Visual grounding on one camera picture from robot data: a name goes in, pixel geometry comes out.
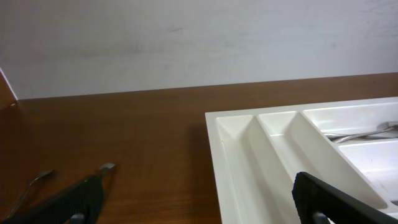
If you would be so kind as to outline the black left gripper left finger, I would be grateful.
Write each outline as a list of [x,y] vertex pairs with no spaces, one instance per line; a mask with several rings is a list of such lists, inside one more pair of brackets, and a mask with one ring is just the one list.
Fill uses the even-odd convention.
[[83,215],[82,223],[95,224],[103,204],[102,178],[90,175],[40,204],[5,219],[3,223],[65,223],[80,214]]

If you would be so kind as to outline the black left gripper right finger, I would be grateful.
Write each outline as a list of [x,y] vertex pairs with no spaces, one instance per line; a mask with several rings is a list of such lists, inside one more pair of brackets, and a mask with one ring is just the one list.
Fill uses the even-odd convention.
[[307,172],[295,176],[292,196],[301,223],[397,224],[397,219],[362,203]]

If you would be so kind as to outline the metal tablespoon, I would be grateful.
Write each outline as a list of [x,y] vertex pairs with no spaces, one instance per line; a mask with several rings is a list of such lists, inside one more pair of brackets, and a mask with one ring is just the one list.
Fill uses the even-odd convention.
[[338,139],[333,140],[333,142],[342,143],[342,142],[346,142],[346,141],[349,141],[349,140],[352,140],[352,139],[366,137],[366,136],[370,136],[370,135],[373,135],[373,134],[385,133],[385,132],[388,132],[388,131],[397,131],[397,125],[389,126],[386,129],[382,129],[382,130],[378,130],[378,131],[373,131],[373,132],[368,132],[368,133],[360,133],[360,134],[352,134],[352,135],[349,135],[349,136],[340,137]]

